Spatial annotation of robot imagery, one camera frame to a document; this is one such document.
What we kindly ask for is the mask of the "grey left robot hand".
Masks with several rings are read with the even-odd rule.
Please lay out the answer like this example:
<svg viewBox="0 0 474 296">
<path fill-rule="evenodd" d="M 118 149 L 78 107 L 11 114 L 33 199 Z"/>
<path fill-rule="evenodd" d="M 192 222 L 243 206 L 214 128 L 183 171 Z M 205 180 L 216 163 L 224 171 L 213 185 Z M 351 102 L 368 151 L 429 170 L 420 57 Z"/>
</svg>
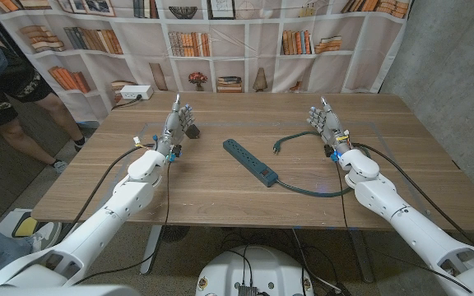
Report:
<svg viewBox="0 0 474 296">
<path fill-rule="evenodd" d="M 176 94 L 172 110 L 165 120 L 163 131 L 158 140 L 156 150 L 168 155 L 173 146 L 178 145 L 187 136 L 189 139 L 199 138 L 200 130 L 194 124 L 193 109 L 189 104 L 180 103 L 180 94 Z"/>
</svg>

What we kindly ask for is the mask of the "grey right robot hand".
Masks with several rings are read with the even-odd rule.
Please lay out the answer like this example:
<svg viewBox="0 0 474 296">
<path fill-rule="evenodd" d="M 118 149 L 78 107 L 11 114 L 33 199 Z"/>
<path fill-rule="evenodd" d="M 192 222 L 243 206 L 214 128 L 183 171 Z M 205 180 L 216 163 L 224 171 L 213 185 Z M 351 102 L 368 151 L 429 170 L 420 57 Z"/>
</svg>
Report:
<svg viewBox="0 0 474 296">
<path fill-rule="evenodd" d="M 323 106 L 310 108 L 307 123 L 316 129 L 326 145 L 342 155 L 352 149 L 349 136 L 326 97 L 322 95 L 320 99 Z"/>
</svg>

